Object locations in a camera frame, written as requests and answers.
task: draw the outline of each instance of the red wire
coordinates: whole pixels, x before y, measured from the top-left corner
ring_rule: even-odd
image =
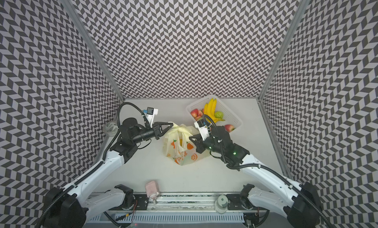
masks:
[[[133,223],[133,219],[134,219],[134,211],[135,211],[135,208],[136,208],[136,205],[138,204],[138,200],[136,201],[135,203],[135,206],[134,206],[134,209],[133,209],[133,216],[131,217],[131,224]]]

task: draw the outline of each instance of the white plastic basket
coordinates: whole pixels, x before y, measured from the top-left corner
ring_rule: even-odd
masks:
[[[206,97],[198,99],[197,101],[193,102],[192,104],[186,107],[187,112],[189,113],[190,117],[193,119],[194,122],[195,122],[195,119],[190,114],[191,111],[196,108],[198,110],[202,110],[205,107],[205,104],[209,103],[212,98],[217,99],[217,107],[215,108],[215,112],[218,112],[218,111],[223,112],[223,119],[225,120],[225,121],[217,122],[216,123],[217,126],[225,126],[225,125],[231,124],[237,129],[243,124],[242,120],[230,108],[228,108],[222,102],[222,100],[220,100],[215,95],[208,95]]]

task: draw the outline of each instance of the patterned wall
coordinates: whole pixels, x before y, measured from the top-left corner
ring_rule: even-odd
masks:
[[[57,0],[0,0],[0,226],[89,168],[119,105]]]
[[[258,96],[300,0],[72,0],[127,98]]]
[[[337,227],[378,222],[378,0],[312,0],[263,99]]]

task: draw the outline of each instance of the orange print on bag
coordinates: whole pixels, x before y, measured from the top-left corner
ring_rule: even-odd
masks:
[[[183,160],[183,158],[182,157],[178,157],[178,158],[176,158],[175,159],[175,162],[177,163],[177,164],[179,164],[180,165],[180,161],[182,161]]]
[[[171,143],[171,145],[173,146],[173,149],[175,149],[175,142],[176,142],[177,140],[173,140],[173,142]]]
[[[198,158],[197,154],[193,154],[193,155],[192,155],[192,160],[193,160],[193,161],[196,161],[197,158]]]
[[[188,148],[189,150],[191,150],[191,149],[193,149],[194,147],[193,147],[193,145],[191,145],[190,143],[187,143],[187,148]]]

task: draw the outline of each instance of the enclosure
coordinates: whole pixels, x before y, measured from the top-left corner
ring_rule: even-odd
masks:
[[[336,227],[378,227],[377,0],[0,0],[0,223],[35,225],[43,197],[83,174],[124,102],[193,125],[214,94],[231,139],[319,191]],[[122,108],[122,120],[138,112]],[[246,174],[179,166],[162,140],[95,192],[240,192]]]

